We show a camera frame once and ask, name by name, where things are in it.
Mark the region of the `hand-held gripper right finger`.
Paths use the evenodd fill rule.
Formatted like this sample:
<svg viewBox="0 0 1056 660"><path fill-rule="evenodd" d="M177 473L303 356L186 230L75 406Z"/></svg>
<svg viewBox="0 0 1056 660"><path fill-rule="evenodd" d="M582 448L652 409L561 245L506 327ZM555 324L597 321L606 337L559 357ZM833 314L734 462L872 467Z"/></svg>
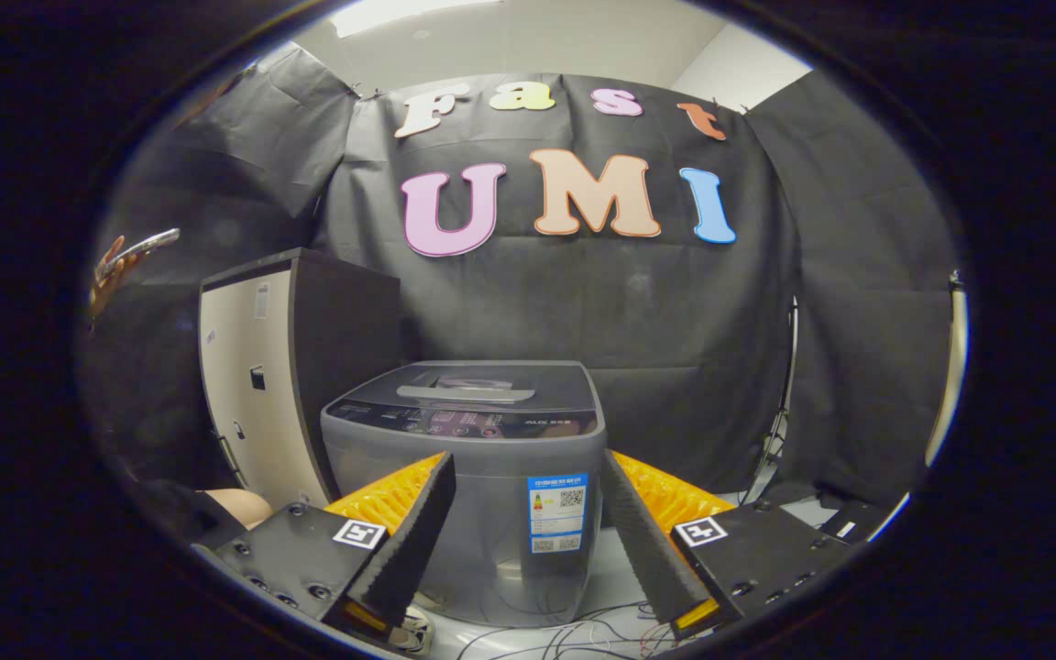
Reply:
<svg viewBox="0 0 1056 660"><path fill-rule="evenodd" d="M781 609L851 554L782 507L730 505L612 450L600 489L650 610L678 640Z"/></svg>

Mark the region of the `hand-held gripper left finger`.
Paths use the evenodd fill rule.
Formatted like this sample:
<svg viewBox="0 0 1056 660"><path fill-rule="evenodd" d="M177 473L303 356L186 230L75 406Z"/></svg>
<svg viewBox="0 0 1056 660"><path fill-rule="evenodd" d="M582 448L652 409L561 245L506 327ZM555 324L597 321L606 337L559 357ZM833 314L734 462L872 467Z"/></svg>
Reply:
<svg viewBox="0 0 1056 660"><path fill-rule="evenodd" d="M291 502L192 551L276 617L348 643L384 643L406 618L456 497L437 452L325 507Z"/></svg>

